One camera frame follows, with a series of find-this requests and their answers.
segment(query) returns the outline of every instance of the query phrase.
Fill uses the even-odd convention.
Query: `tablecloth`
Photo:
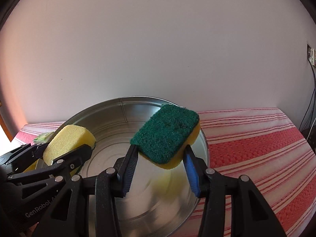
[[[248,175],[259,188],[287,236],[297,237],[316,210],[316,156],[291,120],[278,108],[200,112],[210,165],[223,175]],[[62,122],[27,124],[14,142],[31,142]],[[173,237],[197,236],[201,199]],[[230,236],[231,199],[226,197],[224,236]]]

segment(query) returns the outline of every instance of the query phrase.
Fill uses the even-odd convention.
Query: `sponge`
[[[82,126],[66,125],[48,144],[43,153],[43,159],[50,166],[55,158],[83,144],[94,148],[96,140],[93,134]]]
[[[196,112],[176,105],[163,105],[134,135],[130,143],[157,166],[171,169],[180,164],[184,148],[192,145],[200,132]]]

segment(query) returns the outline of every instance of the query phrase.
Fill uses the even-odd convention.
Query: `wall socket plate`
[[[307,44],[307,59],[309,62],[316,67],[316,50]]]

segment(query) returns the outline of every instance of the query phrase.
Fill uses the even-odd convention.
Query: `printed logo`
[[[31,217],[33,215],[35,215],[37,212],[41,211],[42,209],[46,208],[47,206],[49,206],[49,204],[51,204],[53,202],[53,200],[55,199],[56,195],[53,196],[50,200],[47,200],[45,203],[40,204],[39,206],[35,207],[34,209],[32,209],[30,212],[25,213],[26,217]]]

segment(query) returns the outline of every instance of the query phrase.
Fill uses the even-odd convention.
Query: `stainless steel bowl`
[[[98,175],[125,156],[129,141],[163,104],[171,102],[151,97],[124,97],[93,105],[67,120],[65,126],[86,127],[97,140],[82,177]],[[209,163],[202,131],[192,145],[196,156]],[[89,236],[95,236],[94,195],[89,199]],[[116,209],[123,237],[165,237],[178,229],[194,211],[198,199],[191,192],[183,162],[174,169],[161,169],[139,156],[131,189],[125,198],[116,198]]]

